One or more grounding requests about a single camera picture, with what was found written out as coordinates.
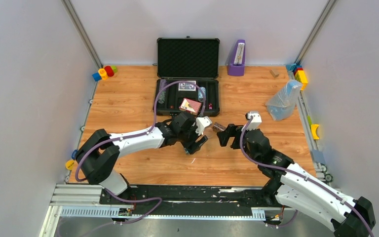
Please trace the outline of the purple chip stack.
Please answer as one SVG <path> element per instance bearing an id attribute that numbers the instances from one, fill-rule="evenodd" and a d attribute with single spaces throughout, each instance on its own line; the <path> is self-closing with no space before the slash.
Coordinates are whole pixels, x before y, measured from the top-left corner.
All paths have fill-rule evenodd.
<path id="1" fill-rule="evenodd" d="M 166 79 L 161 79 L 159 82 L 159 93 L 163 92 L 163 88 L 167 85 Z"/>

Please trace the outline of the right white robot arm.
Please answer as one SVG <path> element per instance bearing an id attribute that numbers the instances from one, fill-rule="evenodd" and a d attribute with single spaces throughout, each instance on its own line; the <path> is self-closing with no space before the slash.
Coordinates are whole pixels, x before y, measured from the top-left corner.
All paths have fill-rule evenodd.
<path id="1" fill-rule="evenodd" d="M 242 131 L 229 124 L 217 129 L 222 147 L 234 138 L 232 149 L 241 149 L 269 178 L 262 199 L 268 206 L 289 206 L 313 218 L 336 237 L 371 237 L 376 224 L 372 203 L 365 197 L 353 198 L 310 175 L 290 157 L 274 149 L 259 130 Z"/>

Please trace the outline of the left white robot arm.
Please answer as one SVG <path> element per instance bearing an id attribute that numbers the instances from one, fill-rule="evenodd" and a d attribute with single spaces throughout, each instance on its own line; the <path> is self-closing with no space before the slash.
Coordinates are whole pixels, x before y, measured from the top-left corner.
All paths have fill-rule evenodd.
<path id="1" fill-rule="evenodd" d="M 159 149 L 181 143 L 193 155 L 208 140 L 204 130 L 212 125 L 208 116 L 197 117 L 188 112 L 156 122 L 152 126 L 128 133 L 107 133 L 96 130 L 76 151 L 74 160 L 90 185 L 101 185 L 120 204 L 128 203 L 131 190 L 126 179 L 114 170 L 116 161 L 126 155 Z"/>

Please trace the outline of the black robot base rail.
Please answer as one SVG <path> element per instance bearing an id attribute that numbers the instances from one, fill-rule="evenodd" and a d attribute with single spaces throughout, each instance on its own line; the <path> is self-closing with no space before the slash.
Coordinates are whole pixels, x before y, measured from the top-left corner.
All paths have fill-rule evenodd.
<path id="1" fill-rule="evenodd" d="M 114 198 L 99 185 L 59 184 L 50 201 L 61 217 L 281 221 L 292 208 L 266 196 L 260 187 L 133 185 Z"/>

